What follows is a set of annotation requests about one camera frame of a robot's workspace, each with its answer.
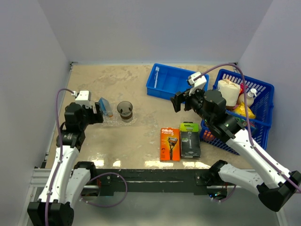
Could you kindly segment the white toothpaste tube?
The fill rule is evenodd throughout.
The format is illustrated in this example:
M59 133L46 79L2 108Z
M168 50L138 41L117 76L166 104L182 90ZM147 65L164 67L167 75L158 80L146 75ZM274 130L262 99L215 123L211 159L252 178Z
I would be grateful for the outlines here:
M106 115L108 117L112 117L113 116L113 112L112 112L112 108L111 108L111 105L110 105L109 101L106 100L106 99L103 99L103 106L105 108Z

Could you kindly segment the blue toothbrush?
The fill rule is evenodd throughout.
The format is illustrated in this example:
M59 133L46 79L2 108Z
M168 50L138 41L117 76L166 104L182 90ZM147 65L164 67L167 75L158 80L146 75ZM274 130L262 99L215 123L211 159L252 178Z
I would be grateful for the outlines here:
M157 88L157 84L158 84L158 74L159 74L159 67L156 66L155 68L155 83L154 83L154 88Z

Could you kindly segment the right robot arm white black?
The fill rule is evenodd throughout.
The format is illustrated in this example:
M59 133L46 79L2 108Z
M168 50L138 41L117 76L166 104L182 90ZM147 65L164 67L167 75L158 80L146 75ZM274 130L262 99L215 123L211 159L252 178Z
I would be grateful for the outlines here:
M210 168L210 181L215 185L228 182L258 196L271 211L278 212L300 190L301 174L290 171L275 161L249 135L245 126L226 112L226 100L217 90L197 89L177 92L171 102L175 112L185 103L185 111L193 110L207 124L210 132L249 162L256 171L251 174L225 161Z

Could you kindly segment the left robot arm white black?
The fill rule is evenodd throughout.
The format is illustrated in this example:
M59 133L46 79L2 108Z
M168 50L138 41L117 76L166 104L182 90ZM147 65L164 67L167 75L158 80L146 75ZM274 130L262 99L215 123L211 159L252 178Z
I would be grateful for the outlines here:
M35 226L70 226L74 206L84 186L97 181L93 162L75 162L86 138L88 125L103 122L99 103L85 107L75 102L65 108L65 121L56 140L56 154L48 180L37 201L27 208Z

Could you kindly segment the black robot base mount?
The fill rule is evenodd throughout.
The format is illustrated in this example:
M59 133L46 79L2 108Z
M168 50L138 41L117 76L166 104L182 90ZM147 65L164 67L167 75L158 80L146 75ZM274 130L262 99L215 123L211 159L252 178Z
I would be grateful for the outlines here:
M208 189L224 184L209 178L208 169L96 169L96 175L108 173L88 183L82 195L113 196L117 192L130 193L193 193L207 195Z

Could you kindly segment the light blue toothpaste tube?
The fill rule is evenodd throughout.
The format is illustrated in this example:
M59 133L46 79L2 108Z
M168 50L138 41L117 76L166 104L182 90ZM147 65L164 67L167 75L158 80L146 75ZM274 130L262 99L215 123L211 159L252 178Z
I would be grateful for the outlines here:
M100 108L101 108L103 114L106 116L110 116L111 107L110 107L109 101L106 100L105 98L101 97L99 99L99 104L100 104Z

